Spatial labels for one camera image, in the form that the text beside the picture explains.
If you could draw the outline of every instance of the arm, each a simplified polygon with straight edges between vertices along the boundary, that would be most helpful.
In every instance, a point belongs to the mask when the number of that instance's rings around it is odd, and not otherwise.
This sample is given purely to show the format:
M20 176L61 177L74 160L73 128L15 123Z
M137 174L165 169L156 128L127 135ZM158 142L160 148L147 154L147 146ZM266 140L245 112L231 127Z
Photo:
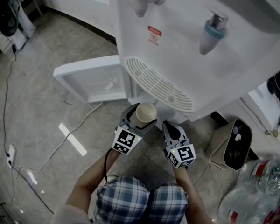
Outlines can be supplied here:
M90 204L90 198L93 191L98 187L99 183L104 178L104 162L105 155L93 164L82 176L78 179L70 197L66 204L77 207L86 213ZM107 172L117 160L120 153L112 150L107 159Z
M212 224L206 214L203 202L192 184L186 168L174 169L177 185L181 186L188 195L188 210L186 218L189 224Z

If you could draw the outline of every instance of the white cabinet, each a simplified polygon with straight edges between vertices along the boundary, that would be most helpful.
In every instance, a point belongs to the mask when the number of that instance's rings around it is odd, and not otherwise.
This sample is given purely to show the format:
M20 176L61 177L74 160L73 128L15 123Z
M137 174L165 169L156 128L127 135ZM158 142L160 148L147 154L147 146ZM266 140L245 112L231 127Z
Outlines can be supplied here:
M65 64L53 76L85 103L131 97L130 78L117 55Z

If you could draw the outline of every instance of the person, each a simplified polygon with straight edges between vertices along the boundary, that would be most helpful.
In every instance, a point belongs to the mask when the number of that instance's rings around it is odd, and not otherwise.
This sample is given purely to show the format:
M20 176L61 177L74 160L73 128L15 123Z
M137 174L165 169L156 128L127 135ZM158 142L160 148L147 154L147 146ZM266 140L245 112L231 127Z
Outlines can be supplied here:
M108 171L120 153L107 157ZM105 155L77 181L66 204L59 207L51 224L87 224L91 194L104 178ZM163 223L178 224L186 214L188 224L211 224L203 202L185 167L175 169L176 183L166 183L148 192L134 177L109 180L97 190L93 222L96 224Z

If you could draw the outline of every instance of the warning label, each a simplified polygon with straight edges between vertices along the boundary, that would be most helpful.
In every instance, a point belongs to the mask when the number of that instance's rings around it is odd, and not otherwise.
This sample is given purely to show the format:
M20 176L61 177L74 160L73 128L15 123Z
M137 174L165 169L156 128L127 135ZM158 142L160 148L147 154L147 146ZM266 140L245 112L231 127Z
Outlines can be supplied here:
M157 40L159 39L158 36L162 36L162 32L159 31L158 29L155 29L151 26L148 26L148 30L151 31L150 33L150 38L148 39L152 44L158 46L159 44L157 43Z

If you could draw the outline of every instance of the plaid shorts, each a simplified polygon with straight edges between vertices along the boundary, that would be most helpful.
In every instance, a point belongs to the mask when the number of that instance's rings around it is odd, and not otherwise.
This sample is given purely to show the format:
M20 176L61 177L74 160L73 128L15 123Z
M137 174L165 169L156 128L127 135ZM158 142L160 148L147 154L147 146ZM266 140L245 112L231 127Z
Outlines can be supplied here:
M98 189L94 220L106 224L179 224L188 206L183 189L166 183L150 193L134 177L120 177Z

